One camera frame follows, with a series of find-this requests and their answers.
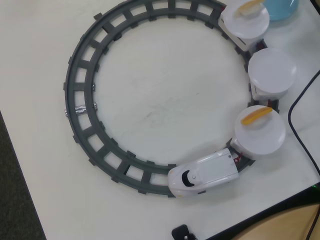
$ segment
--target circular train track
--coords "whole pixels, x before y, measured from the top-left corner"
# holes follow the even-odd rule
[[[73,138],[75,142],[80,144],[82,149],[88,155],[90,163],[94,166],[98,166],[106,174],[111,176],[113,181],[134,188],[141,194],[152,193],[174,197],[168,186],[151,184],[150,179],[152,174],[167,175],[169,170],[174,168],[176,164],[158,165],[152,161],[140,160],[134,153],[122,150],[118,146],[118,143],[113,138],[110,138],[105,132],[103,123],[99,121],[97,117],[97,105],[93,100],[93,91],[95,90],[95,73],[98,72],[100,67],[98,62],[100,58],[108,52],[109,45],[113,41],[120,39],[122,37],[122,33],[126,29],[137,27],[141,21],[155,21],[157,20],[157,17],[167,16],[170,19],[174,19],[176,16],[183,16],[190,21],[199,20],[204,22],[205,26],[208,28],[216,28],[221,31],[222,37],[228,40],[228,36],[218,25],[218,19],[226,5],[215,0],[189,0],[191,3],[190,9],[185,9],[177,8],[176,0],[167,0],[167,8],[154,9],[153,2],[156,2],[156,0],[129,0],[119,4],[103,15],[99,13],[94,16],[94,19],[96,20],[95,23],[81,37],[68,62],[69,67],[67,70],[66,81],[63,86],[66,105],[65,115],[69,119],[74,133]],[[197,11],[199,5],[205,5],[212,8],[213,11],[210,15],[201,13]],[[140,6],[145,6],[146,12],[133,16],[131,10]],[[126,20],[114,27],[111,24],[111,21],[121,15],[123,15]],[[98,42],[95,40],[95,36],[102,29],[106,31],[107,35],[101,42]],[[90,61],[82,59],[88,46],[91,46],[95,50]],[[248,71],[248,63],[252,54],[267,47],[263,40],[256,45],[255,49],[246,52],[242,51],[236,45],[234,46],[236,52],[242,55],[244,59],[244,69],[246,72]],[[84,82],[76,82],[78,68],[86,69]],[[78,91],[84,92],[85,105],[76,106],[75,92]],[[272,101],[269,102],[269,105],[276,111],[279,111],[278,103],[278,101]],[[254,101],[251,98],[251,102],[248,103],[248,107],[258,104],[258,101]],[[80,114],[88,115],[91,126],[87,129],[82,129],[80,126],[78,118]],[[95,151],[88,141],[88,138],[94,135],[97,135],[103,143],[103,146],[98,151]],[[121,163],[117,169],[104,161],[104,157],[109,153],[113,153],[121,159]],[[126,175],[130,166],[143,171],[141,181]]]

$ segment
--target white table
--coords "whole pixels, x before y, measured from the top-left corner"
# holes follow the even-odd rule
[[[320,181],[287,121],[291,104],[320,68],[320,16],[308,0],[265,36],[298,66],[298,80],[279,104],[287,137],[277,154],[258,159],[237,181],[184,199],[139,194],[93,167],[72,138],[63,82],[93,16],[120,2],[0,0],[0,110],[48,240],[163,240],[181,224],[202,240]],[[96,88],[106,131],[124,149],[158,164],[221,148],[249,100],[248,75],[232,44],[182,18],[125,33],[100,61]],[[320,79],[292,115],[318,164],[319,88]],[[141,177],[138,169],[128,174]]]

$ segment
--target blue container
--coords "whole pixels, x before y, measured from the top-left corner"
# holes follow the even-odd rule
[[[265,0],[270,21],[280,21],[290,17],[298,8],[299,0]]]

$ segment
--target white round lid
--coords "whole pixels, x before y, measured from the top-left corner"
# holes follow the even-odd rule
[[[225,27],[233,35],[243,39],[254,39],[268,29],[270,16],[265,6],[261,4],[261,10],[254,17],[245,17],[235,14],[239,7],[251,0],[236,0],[230,2],[222,12]]]
[[[297,65],[284,52],[265,48],[253,54],[248,74],[264,92],[278,94],[288,90],[297,78]]]
[[[275,111],[258,118],[250,125],[243,125],[241,120],[252,112],[264,108],[256,105],[243,110],[236,118],[234,134],[239,144],[252,155],[267,155],[281,147],[286,138],[286,127]]]

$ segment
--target dark carpet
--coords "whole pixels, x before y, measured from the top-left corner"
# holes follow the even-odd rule
[[[0,112],[0,240],[45,240]]]

